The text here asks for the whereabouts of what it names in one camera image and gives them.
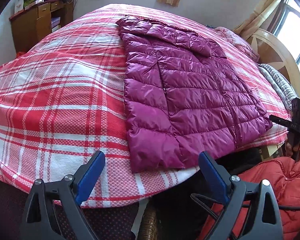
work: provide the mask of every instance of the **screw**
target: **screw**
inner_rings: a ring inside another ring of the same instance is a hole
[[[65,176],[65,181],[71,181],[73,179],[72,175],[66,175]]]
[[[238,181],[240,181],[240,178],[236,175],[233,175],[233,176],[231,176],[231,180],[235,181],[235,182],[238,182]]]
[[[264,179],[264,180],[262,181],[262,184],[265,185],[265,186],[269,186],[269,185],[270,185],[270,181],[267,180],[267,179]]]
[[[41,184],[41,182],[42,182],[42,179],[36,179],[36,180],[34,181],[34,184],[36,184],[36,185],[40,185],[40,184]]]

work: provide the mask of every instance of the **striped pillow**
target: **striped pillow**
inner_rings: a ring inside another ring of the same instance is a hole
[[[297,97],[296,92],[293,87],[290,85],[288,80],[276,69],[268,64],[258,64],[261,68],[265,69],[269,75],[272,77],[273,81],[277,84],[277,86],[282,91],[285,99],[287,100],[289,110],[291,110],[291,100]]]

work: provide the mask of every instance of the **black clamp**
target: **black clamp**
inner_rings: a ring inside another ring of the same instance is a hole
[[[60,200],[77,240],[98,240],[80,205],[89,198],[105,163],[104,153],[97,151],[74,175],[49,183],[35,180],[23,212],[20,239],[65,240],[54,206],[54,200]]]
[[[283,239],[278,203],[268,180],[251,183],[242,181],[238,176],[231,176],[207,152],[199,155],[199,167],[212,191],[215,203],[224,206],[205,240],[227,240],[244,201],[250,201],[250,204],[238,239]]]
[[[292,104],[292,121],[282,119],[275,115],[270,115],[269,119],[279,125],[288,128],[288,143],[292,148],[300,144],[300,98],[294,98],[291,101]],[[293,151],[292,159],[297,161],[299,158],[299,152]]]

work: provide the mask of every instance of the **red jacket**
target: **red jacket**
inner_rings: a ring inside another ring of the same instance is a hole
[[[280,157],[267,162],[259,163],[252,169],[242,173],[239,177],[244,181],[259,183],[263,179],[270,181],[279,205],[300,206],[300,161],[295,163],[288,157]],[[213,210],[219,213],[221,205],[215,204]],[[241,209],[234,226],[234,234],[238,236],[247,209]],[[300,211],[282,211],[280,215],[283,224],[283,239],[292,240],[300,230]],[[212,218],[208,218],[202,228],[198,240],[204,239],[214,224]]]

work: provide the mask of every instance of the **white and red checkered fabric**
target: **white and red checkered fabric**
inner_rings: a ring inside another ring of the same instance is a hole
[[[29,192],[73,174],[96,150],[106,166],[84,207],[116,207],[172,187],[198,168],[132,174],[123,104],[125,51],[115,22],[124,15],[158,19],[216,40],[269,114],[288,118],[280,98],[252,60],[210,30],[170,13],[108,5],[50,34],[0,67],[0,180]],[[274,126],[247,147],[279,143]]]

